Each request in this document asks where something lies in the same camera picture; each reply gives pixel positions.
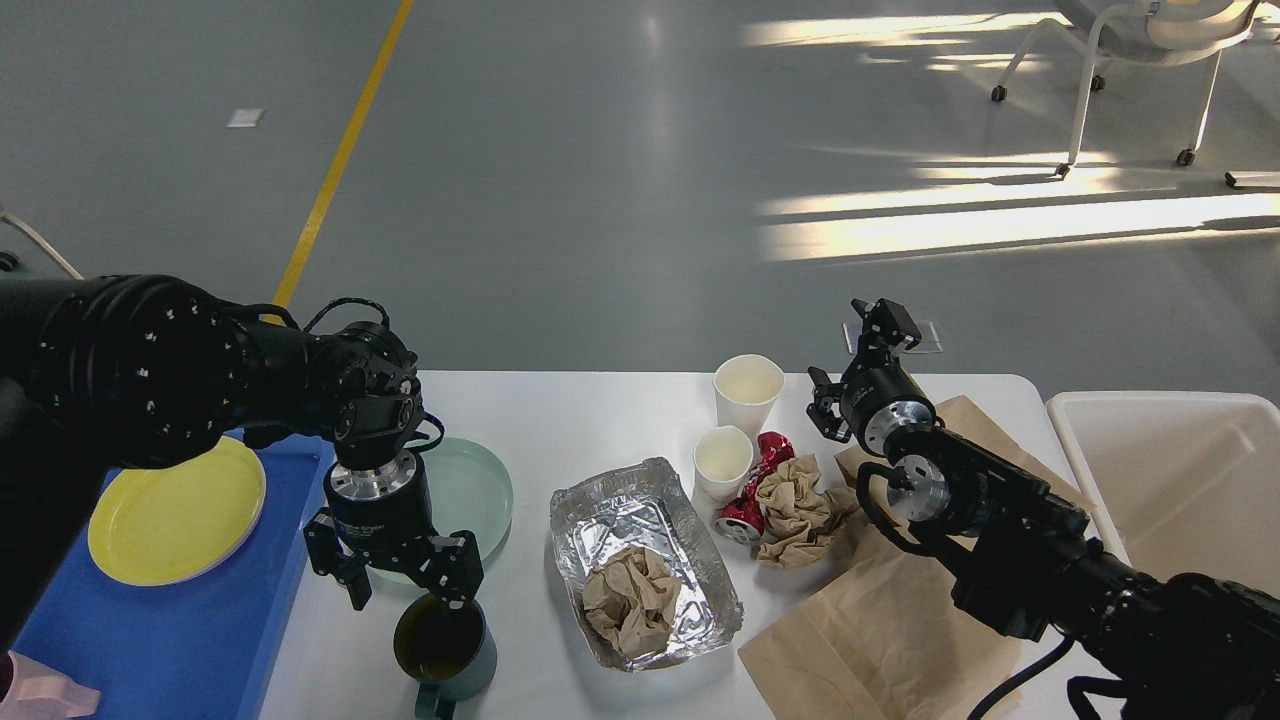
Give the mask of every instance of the crumpled paper napkin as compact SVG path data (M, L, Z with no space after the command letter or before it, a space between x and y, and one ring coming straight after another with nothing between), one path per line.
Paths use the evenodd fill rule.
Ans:
M773 568L799 568L827 555L849 516L858 507L847 487L818 493L818 457L805 455L778 465L760 482L755 498L767 509L765 525L774 542L759 547L755 559Z
M682 587L655 552L628 547L586 577L582 610L614 650L636 659L667 648Z

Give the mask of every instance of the blue tray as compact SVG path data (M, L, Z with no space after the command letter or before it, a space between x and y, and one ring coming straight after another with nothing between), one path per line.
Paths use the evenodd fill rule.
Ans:
M101 691L97 720L256 717L333 448L293 436L257 456L262 515L225 562L175 585L129 587L97 569L82 532L14 651Z

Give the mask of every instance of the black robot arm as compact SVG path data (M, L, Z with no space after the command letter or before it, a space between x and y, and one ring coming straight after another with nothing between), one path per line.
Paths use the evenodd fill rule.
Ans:
M232 428L246 428L255 448L291 433L333 442L325 492L343 505L330 515L334 542L312 547L308 536L308 550L321 574L358 557L339 577L356 578L357 609L365 564L448 600L475 592L474 537L442 539L431 527L417 455L439 437L406 447L425 437L424 420L443 433L422 406L417 356L385 311L334 334L310 329L280 307L236 305L164 275L0 283L0 548L17 564L0 593L0 647L88 518L109 466L172 466ZM390 562L401 555L419 562ZM445 556L466 571L440 584L442 573L424 568Z
M1085 539L1088 516L1047 482L941 427L897 359L919 337L906 310L854 306L859 354L838 383L810 368L809 415L827 437L856 437L887 460L859 469L859 501L893 544L955 575L956 607L1016 638L1052 624L1115 673L1069 683L1082 717L1097 716L1085 692L1125 698L1124 717L1137 720L1280 716L1280 601L1198 574L1161 583ZM874 500L876 478L910 538ZM972 550L956 536L975 538Z

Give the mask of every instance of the yellow plate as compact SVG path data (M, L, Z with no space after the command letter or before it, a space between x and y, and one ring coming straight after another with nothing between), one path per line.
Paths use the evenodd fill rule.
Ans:
M124 470L88 521L88 552L129 585L169 585L216 568L262 512L266 473L253 451L223 437L164 470Z

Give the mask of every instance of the yellow floor line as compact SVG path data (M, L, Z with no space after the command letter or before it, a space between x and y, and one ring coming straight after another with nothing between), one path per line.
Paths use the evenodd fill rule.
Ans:
M311 256L316 236L320 234L320 225L324 224L324 217L329 213L329 204L338 191L338 183L342 182L342 173L347 169L347 160L351 159L351 151L356 147L360 131L365 127L365 117L369 115L369 108L374 104L374 96L378 95L378 86L383 82L383 73L387 72L387 64L392 59L392 53L396 51L396 42L399 40L399 33L404 28L404 20L408 19L408 12L412 8L413 0L401 0L399 9L396 10L392 27L387 31L387 37L383 40L383 49L378 51L374 68L369 70L365 90L360 94L356 109L351 113L351 120L347 122L347 129L342 133L342 142L338 143L338 151L334 154L333 161L329 164L329 172L320 184L320 193L316 195L315 205L311 206L311 215L307 217L307 224L302 227L302 234L293 249L293 256L289 258L289 264L284 268L284 277L280 278L280 284L275 288L275 297L271 300L275 305L288 307L289 301L293 299L293 291L298 286L302 270L307 266L307 258Z

